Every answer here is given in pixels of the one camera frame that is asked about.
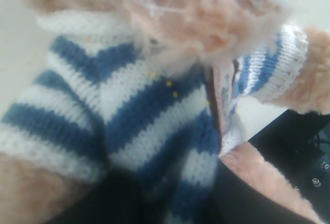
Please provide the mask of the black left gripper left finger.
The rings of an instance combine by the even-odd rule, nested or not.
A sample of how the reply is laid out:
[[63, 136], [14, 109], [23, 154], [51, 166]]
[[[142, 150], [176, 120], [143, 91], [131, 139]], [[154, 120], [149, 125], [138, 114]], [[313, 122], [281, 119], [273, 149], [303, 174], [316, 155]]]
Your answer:
[[116, 169], [86, 196], [49, 223], [143, 223], [139, 184], [130, 173]]

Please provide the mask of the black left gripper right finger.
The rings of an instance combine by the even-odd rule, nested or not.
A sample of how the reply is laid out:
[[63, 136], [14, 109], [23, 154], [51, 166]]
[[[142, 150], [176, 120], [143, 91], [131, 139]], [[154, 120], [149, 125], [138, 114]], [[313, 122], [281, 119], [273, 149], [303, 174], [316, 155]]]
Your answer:
[[252, 189], [219, 161], [213, 189], [204, 208], [203, 223], [290, 224], [313, 222]]

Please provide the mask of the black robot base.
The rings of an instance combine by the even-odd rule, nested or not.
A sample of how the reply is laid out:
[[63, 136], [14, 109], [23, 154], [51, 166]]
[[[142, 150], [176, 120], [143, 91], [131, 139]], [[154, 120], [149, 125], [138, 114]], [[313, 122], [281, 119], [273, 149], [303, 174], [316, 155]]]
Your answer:
[[287, 110], [250, 142], [304, 197], [329, 208], [329, 115]]

